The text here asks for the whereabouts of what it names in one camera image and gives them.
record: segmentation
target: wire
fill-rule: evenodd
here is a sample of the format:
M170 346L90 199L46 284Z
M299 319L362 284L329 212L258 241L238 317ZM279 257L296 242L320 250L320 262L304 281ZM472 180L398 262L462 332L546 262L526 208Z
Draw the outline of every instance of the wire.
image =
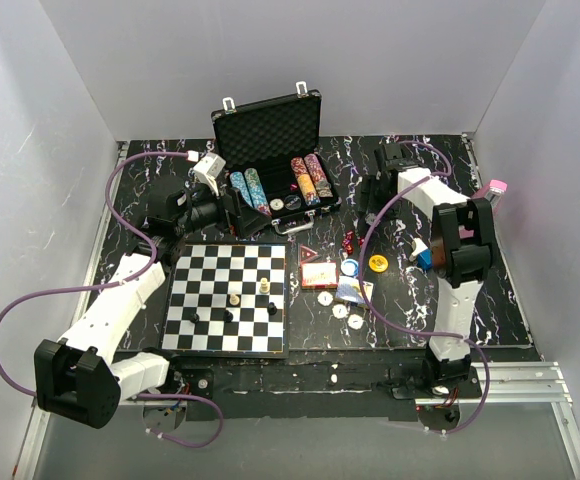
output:
M136 155L129 157L128 159L124 160L119 165L117 165L117 167L112 171L112 173L108 177L108 181L106 182L105 202L106 202L106 206L110 210L110 213L112 214L112 216L117 220L117 222L119 222L119 224L121 226L123 226L124 228L126 228L130 232L137 235L139 238L144 240L150 246L150 260L148 260L146 265L143 268L141 268L140 270L138 270L135 273L133 273L132 275L130 275L129 277L124 278L123 280L118 281L118 282L103 283L101 285L84 285L84 286L80 286L80 287L53 288L53 289L49 289L49 290L41 290L39 292L33 292L33 293L28 293L27 295L23 295L22 297L19 297L16 300L9 303L1 311L1 313L0 313L0 325L1 325L1 322L3 322L3 319L6 317L6 315L14 307L16 307L17 305L20 305L23 302L26 302L28 300L32 300L33 298L45 297L48 295L59 295L62 293L94 292L94 291L98 291L98 290L104 290L106 288L114 288L114 287L118 287L122 283L131 282L132 280L139 278L141 275L143 275L145 272L148 271L148 269L152 266L152 264L157 259L157 247L154 244L154 242L150 239L150 237L148 237L146 234L141 232L139 229L132 226L132 224L130 224L130 222L125 220L121 216L121 214L117 210L115 210L114 203L112 200L112 184L114 183L115 177L126 167L126 165L129 165L130 163L136 162L137 160L140 160L140 159L146 158L146 157L167 157L167 156L183 158L183 159L188 158L188 154L185 152L142 152L142 153L138 153ZM30 390L29 388L26 388L23 385L20 385L12 377L10 377L10 375L8 375L8 373L3 368L3 365L1 364L1 360L0 360L0 376L1 376L1 378L3 378L3 380L8 385L10 385L15 390L17 390L25 395L30 395L31 397L37 396L37 394L34 390ZM219 415L219 421L220 421L219 429L210 438L210 440L208 440L207 442L204 442L204 443L200 443L200 444L188 443L188 442L185 442L183 440L178 440L178 439L174 440L176 437L172 437L171 435L166 435L166 434L163 434L163 438L166 438L168 440L172 440L175 443L178 443L178 444L186 446L186 447L191 447L191 448L204 447L204 446L208 445L209 443L211 443L212 441L214 441L217 438L217 436L219 435L219 433L221 433L221 429L223 428L223 413L221 412L221 409L219 408L219 406L211 400L208 400L208 399L203 398L203 397L198 397L196 395L183 395L183 394L179 394L179 395L174 394L174 395L175 396L169 395L169 394L158 394L158 395L157 394L142 394L142 395L139 395L138 398L144 398L144 399L148 399L148 398L150 398L150 399L178 398L180 400L191 400L191 401L195 401L195 402L201 402L201 403L204 403L206 405L210 405L212 408L215 409L215 411L217 411L217 413Z
M390 210L392 208L392 206L395 203L397 203L401 198L403 198L404 195L406 195L408 192L414 190L419 185L422 185L423 183L427 182L428 180L432 179L433 177L449 177L452 175L452 165L450 164L450 160L448 160L448 157L446 157L440 150L433 147L432 145L428 145L427 143L419 142L417 140L402 140L398 143L399 143L399 145L412 145L415 147L424 148L424 149L428 150L429 152L436 154L445 164L446 170L443 172L433 172L430 174L430 176L424 177L421 180L416 181L415 183L413 183L409 187L404 188L401 192L397 193L388 203L386 203L385 206L381 209L381 211L377 214L374 222L372 222L372 225L370 225L370 228L368 229L368 232L366 233L363 245L361 247L361 253L359 254L359 273L358 273L359 285L363 285L363 271L365 270L365 267L366 267L365 258L366 258L366 252L368 251L368 245L370 244L370 237L372 237L372 234L379 226L379 223L381 222L381 219L386 214L386 212L388 210ZM483 352L483 350L475 342L473 342L471 339L464 338L463 335L459 335L458 333L422 332L419 330L412 330L410 328L403 327L403 326L396 324L396 323L392 323L384 315L382 315L381 312L379 312L376 309L376 307L370 302L370 299L368 298L368 294L366 293L366 289L363 287L361 287L361 295L363 296L363 300L366 302L366 305L368 306L368 308L370 309L370 311L374 314L374 316L376 318L381 320L387 326L389 326L389 327L391 327L399 332L405 333L407 335L413 335L416 337L423 337L423 338L431 338L431 337L456 338L459 340L463 340L470 347L474 348L477 351L477 353L481 357L481 360L483 361L483 368L484 368L485 377L486 377L485 378L485 385L483 387L483 394L481 396L481 401L477 405L477 408L473 412L473 414L464 423L456 426L455 428L453 428L452 430L450 430L446 433L458 433L461 430L468 427L472 422L474 422L475 419L479 416L479 414L483 410L483 407L485 406L485 403L486 403L486 399L488 398L488 392L490 391L490 368L488 367L488 359L487 359L485 353Z
M183 385L181 385L181 388L179 389L179 391L176 393L177 395L183 393L184 395L187 395L188 393L190 393L190 384L189 383L185 383ZM175 403L174 405L172 405L171 407L167 407L167 410L176 410L177 408L179 408L179 405L181 405L181 399L177 400L177 403Z
M448 396L443 401L443 403L440 403L439 405L435 405L434 408L451 407L452 405L454 405L454 402L456 402L458 396L459 396L459 387L455 387L454 390L448 392Z

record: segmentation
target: black and white checkered board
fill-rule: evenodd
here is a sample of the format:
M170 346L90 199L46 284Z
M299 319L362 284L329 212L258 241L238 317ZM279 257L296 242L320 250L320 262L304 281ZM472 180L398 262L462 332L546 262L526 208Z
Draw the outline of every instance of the black and white checkered board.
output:
M161 347L208 356L287 355L285 245L187 245L174 272ZM270 293L259 293L267 278ZM240 303L233 307L230 294ZM268 314L268 303L278 308ZM234 315L223 321L224 311ZM200 321L194 324L194 313Z

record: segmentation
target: poker chip case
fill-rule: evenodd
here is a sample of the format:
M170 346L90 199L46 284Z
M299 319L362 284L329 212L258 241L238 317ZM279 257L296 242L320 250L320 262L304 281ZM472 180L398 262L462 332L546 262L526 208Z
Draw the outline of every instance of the poker chip case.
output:
M297 83L297 93L255 103L235 106L231 98L223 100L223 110L212 112L218 154L226 161L228 175L256 169L265 197L284 200L296 195L300 205L282 208L264 215L248 205L230 182L223 196L228 222L239 237L247 237L267 225L278 234L288 235L312 228L314 217L338 209L341 197L332 182L323 159L317 153L321 118L321 93ZM291 160L315 154L330 185L332 196L319 198L308 205L298 188Z

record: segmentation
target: open case lid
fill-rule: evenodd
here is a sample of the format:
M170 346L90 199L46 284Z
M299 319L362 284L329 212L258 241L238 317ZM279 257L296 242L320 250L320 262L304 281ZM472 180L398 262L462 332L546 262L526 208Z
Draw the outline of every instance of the open case lid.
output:
M297 83L297 93L235 107L223 99L223 110L212 112L218 153L226 167L257 160L287 161L313 153L319 143L321 94Z

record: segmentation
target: white wall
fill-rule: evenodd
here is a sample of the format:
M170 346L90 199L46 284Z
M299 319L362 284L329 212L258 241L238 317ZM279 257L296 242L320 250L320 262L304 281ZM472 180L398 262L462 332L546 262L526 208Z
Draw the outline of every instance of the white wall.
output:
M548 0L476 135L509 182L499 232L540 350L561 364L580 427L580 2Z
M0 0L0 310L81 284L116 145L37 0ZM72 318L75 296L42 299L0 332L7 370L34 388L32 354ZM31 399L0 378L0 479L10 478Z
M41 0L117 139L324 95L325 135L474 131L545 0Z

